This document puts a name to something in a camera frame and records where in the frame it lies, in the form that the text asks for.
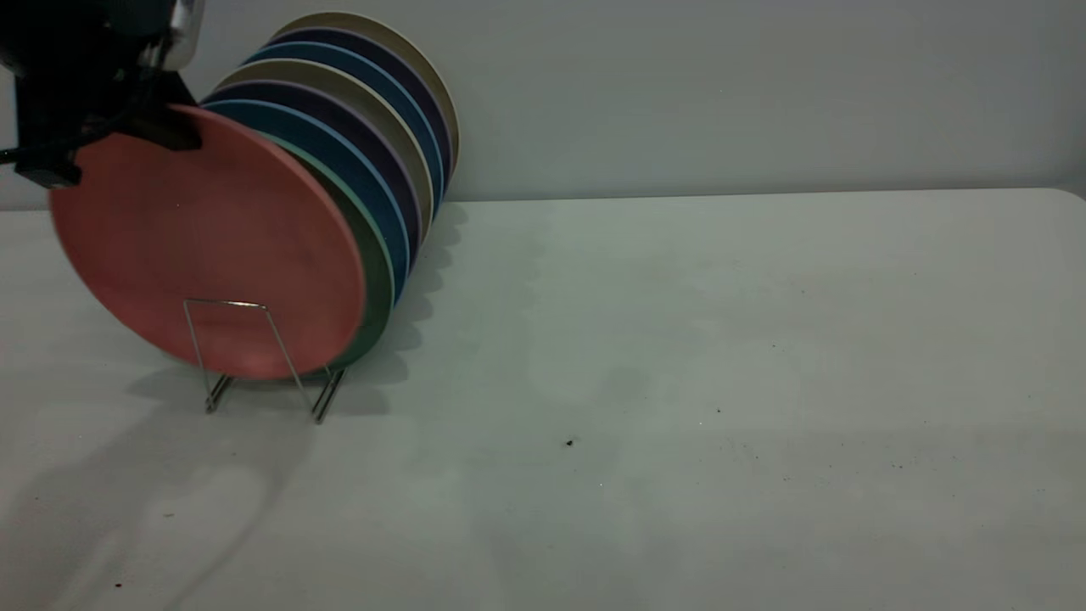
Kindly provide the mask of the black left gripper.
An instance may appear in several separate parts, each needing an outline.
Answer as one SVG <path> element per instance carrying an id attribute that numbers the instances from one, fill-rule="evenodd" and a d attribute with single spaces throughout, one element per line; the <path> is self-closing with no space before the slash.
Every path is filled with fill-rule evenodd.
<path id="1" fill-rule="evenodd" d="M 168 151 L 203 140 L 179 107 L 193 58 L 190 1 L 4 1 L 3 67 L 13 75 L 17 143 L 3 163 L 45 189 L 81 184 L 75 156 L 124 133 Z"/>

